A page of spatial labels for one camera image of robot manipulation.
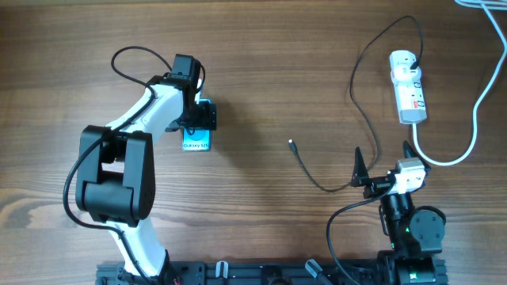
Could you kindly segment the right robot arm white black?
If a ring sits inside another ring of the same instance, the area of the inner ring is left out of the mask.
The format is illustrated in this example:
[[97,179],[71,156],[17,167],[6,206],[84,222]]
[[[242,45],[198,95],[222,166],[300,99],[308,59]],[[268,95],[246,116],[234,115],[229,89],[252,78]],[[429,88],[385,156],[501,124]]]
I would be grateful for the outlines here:
[[413,204],[411,194],[425,186],[431,170],[405,141],[405,157],[382,177],[370,177],[359,147],[351,185],[362,187],[366,200],[378,200],[383,233],[391,241],[391,250],[377,255],[379,284],[447,284],[444,260],[436,255],[443,250],[442,241],[447,222],[436,207]]

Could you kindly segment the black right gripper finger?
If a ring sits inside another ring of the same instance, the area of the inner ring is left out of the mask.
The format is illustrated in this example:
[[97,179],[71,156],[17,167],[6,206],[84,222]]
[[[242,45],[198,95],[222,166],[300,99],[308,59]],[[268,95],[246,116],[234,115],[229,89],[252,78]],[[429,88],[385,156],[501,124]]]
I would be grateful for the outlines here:
[[405,158],[418,158],[421,161],[427,173],[431,170],[429,164],[414,150],[414,148],[410,145],[408,141],[405,140],[402,143],[402,148]]
[[355,162],[353,166],[352,178],[350,185],[352,187],[365,186],[370,181],[368,175],[368,169],[364,163],[364,158],[361,153],[361,149],[357,147],[355,149]]

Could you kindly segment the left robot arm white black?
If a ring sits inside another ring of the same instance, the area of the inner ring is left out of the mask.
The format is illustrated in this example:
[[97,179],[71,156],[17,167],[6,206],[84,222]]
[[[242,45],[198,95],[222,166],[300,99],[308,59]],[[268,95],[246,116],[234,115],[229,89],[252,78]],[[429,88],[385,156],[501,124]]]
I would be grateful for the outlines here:
[[144,94],[120,118],[82,131],[78,160],[64,184],[69,218],[107,230],[124,258],[98,266],[98,284],[181,284],[187,274],[172,265],[151,222],[154,145],[163,133],[180,131],[183,150],[210,150],[217,111],[201,96],[205,68],[197,59],[177,54],[167,69],[143,83]]

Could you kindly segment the blue Galaxy smartphone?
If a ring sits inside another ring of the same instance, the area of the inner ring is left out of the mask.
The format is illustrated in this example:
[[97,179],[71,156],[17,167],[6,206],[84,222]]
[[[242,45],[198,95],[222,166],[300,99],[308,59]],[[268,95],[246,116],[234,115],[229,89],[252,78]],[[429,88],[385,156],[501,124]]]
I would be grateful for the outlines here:
[[209,151],[212,144],[212,131],[189,131],[183,130],[182,149],[183,151]]

